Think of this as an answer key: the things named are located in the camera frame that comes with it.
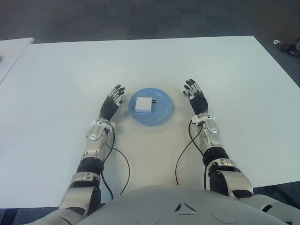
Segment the small white box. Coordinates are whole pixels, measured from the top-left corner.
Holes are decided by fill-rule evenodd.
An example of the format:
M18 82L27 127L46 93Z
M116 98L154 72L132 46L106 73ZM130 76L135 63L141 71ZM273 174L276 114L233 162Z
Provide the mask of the small white box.
M151 97L137 97L135 103L136 113L151 113L152 98Z

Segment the blue plate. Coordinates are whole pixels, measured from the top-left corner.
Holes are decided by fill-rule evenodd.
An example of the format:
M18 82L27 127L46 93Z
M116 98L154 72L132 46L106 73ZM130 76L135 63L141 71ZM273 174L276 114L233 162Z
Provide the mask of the blue plate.
M152 104L151 113L135 112L137 97L150 97L156 102ZM173 111L173 104L170 97L163 91L156 88L145 88L136 92L129 101L128 110L131 116L146 126L155 126L167 121Z

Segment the wire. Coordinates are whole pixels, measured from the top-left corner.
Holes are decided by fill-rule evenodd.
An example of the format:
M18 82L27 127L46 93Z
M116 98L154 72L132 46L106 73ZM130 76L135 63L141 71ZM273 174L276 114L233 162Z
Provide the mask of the wire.
M204 169L204 190L206 190L206 173L207 173L207 166Z
M116 140L116 135L115 135L115 133L114 133L114 130L113 130L112 134L113 134L112 146L109 147L108 144L107 144L107 142L106 142L106 145L110 148L110 151L109 151L109 153L107 154L107 156L104 158L103 164L105 163L105 161L107 160L107 158L108 158L109 155L111 154L111 152L112 152L112 150L113 150L113 147L114 147L114 142L115 142L115 140Z
M189 125L188 125L189 133L190 133L191 124L192 124L192 121L190 121L190 123L189 123ZM178 167L179 160L180 160L182 154L187 150L188 146L189 146L189 145L193 142L193 140L201 133L201 131L202 131L202 125L201 125L201 128L200 128L200 131L198 132L198 134L197 134L194 138L192 138L192 136L190 136L190 137L191 137L191 141L187 144L187 146L184 148L184 150L183 150L182 153L180 154L179 158L177 159L177 163L176 163L176 166L175 166L175 179L176 179L176 183L177 183L177 184L179 184L178 179L177 179L177 167Z
M188 125L188 135L189 135L189 137L191 138L191 140L192 140L192 142L193 142L193 144L194 144L194 146L199 150L199 152L201 153L201 155L202 155L202 157L204 156L203 155L203 152L200 150L200 148L198 147L198 145L195 143L195 141L194 141L194 139L192 138L192 135L191 135L191 123L192 123L192 121L190 121L190 123L189 123L189 125Z
M129 183L129 179L130 179L130 166L129 166L129 162L128 162L126 156L125 156L121 151L119 151L119 150L117 150L117 149L115 149L115 148L112 148L112 149L116 150L117 152L119 152L119 153L124 157L124 159L126 160L127 166L128 166L128 178L127 178L127 182L126 182L124 188L122 189L122 191L121 191L121 193L120 193L120 195L121 195L121 194L123 194L125 188L127 187L127 184Z
M107 190L108 190L109 193L111 194L111 198L112 198L112 200L113 200L113 192L112 192L112 190L110 189L109 185L107 184L106 180L104 179L104 175L103 175L102 172L101 172L101 178L102 178L103 183L105 184Z
M129 183L129 179L130 179L130 165L129 165L129 162L128 162L126 156L120 150L114 148L114 144L115 144L115 140L116 140L116 135L115 135L114 129L112 130L112 134L113 134L112 146L109 146L108 143L106 142L106 145L107 145L108 148L110 148L110 151L107 154L107 156L104 158L103 163L105 163L105 161L107 160L107 158L110 156L110 154L112 153L112 150L116 150L117 152L119 152L125 158L127 166L128 166L128 179L127 179L127 182L126 182L124 188L120 192L120 195L121 195L121 194L123 194L125 188L127 187L128 183ZM103 182L104 182L106 188L108 189L108 191L110 192L110 194L112 196L112 193L111 193L111 190L110 190L108 184L105 181L103 181Z
M199 152L201 153L202 157L204 157L203 155L203 152L201 151L201 149L199 148L199 146L195 143L195 141L193 140L192 138L192 135L191 135L191 129L190 129L190 124L188 126L188 135L189 137L191 138L194 146L199 150ZM205 166L205 169L204 169L204 189L206 190L206 173L207 173L207 166Z

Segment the floor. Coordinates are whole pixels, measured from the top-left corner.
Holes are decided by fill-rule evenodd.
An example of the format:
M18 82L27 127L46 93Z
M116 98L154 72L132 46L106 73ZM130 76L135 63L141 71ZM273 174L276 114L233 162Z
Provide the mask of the floor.
M234 35L254 35L300 86L299 58L280 52L272 43L274 39L295 43L300 37L299 0L0 0L0 40L33 37L35 43L45 43ZM255 192L300 204L300 182ZM54 209L0 210L0 221L4 215L0 225L31 222Z

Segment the white table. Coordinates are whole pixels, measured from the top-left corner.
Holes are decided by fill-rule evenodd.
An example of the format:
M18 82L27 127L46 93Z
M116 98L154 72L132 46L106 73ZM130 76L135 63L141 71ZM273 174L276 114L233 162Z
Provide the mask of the white table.
M0 41L0 84L33 38Z
M193 116L182 94L187 78L204 91L228 155L254 187L300 180L300 89L253 36L34 44L0 85L0 208L59 204L90 123L119 83L128 98L159 88L174 106L157 127L133 120L128 101L113 117L116 147L131 165L126 192L175 184ZM115 195L127 175L113 152L105 177ZM194 147L183 155L178 175L181 184L203 187Z

